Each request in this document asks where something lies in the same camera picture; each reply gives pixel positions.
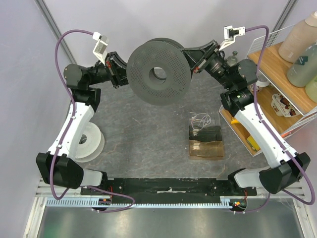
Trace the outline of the dark grey cable spool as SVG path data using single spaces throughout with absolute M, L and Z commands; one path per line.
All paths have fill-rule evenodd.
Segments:
M 166 106 L 180 101 L 191 83 L 183 46 L 169 38 L 155 38 L 136 48 L 129 57 L 128 83 L 141 100 Z

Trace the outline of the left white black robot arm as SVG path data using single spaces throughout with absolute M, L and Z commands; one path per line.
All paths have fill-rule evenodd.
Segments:
M 69 64 L 64 69 L 66 89 L 71 95 L 68 116 L 52 146 L 36 157 L 36 164 L 46 184 L 71 189 L 91 186 L 98 195 L 107 193 L 109 184 L 103 180 L 106 174 L 82 168 L 75 162 L 75 154 L 84 129 L 101 100 L 101 89 L 92 86 L 108 81 L 114 88 L 127 85 L 126 66 L 117 52 L 110 52 L 105 63 L 97 61 L 91 67 Z

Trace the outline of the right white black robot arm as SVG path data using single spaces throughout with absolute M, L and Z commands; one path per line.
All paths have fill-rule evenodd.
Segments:
M 257 81 L 257 65 L 243 59 L 229 66 L 215 40 L 200 47 L 184 48 L 182 53 L 192 72 L 205 70 L 227 90 L 220 95 L 224 109 L 255 139 L 269 165 L 267 169 L 238 170 L 227 182 L 228 192 L 238 195 L 245 187 L 262 186 L 269 193 L 277 194 L 306 177 L 311 161 L 308 154 L 298 153 L 281 137 L 254 101 L 255 94 L 247 88 Z

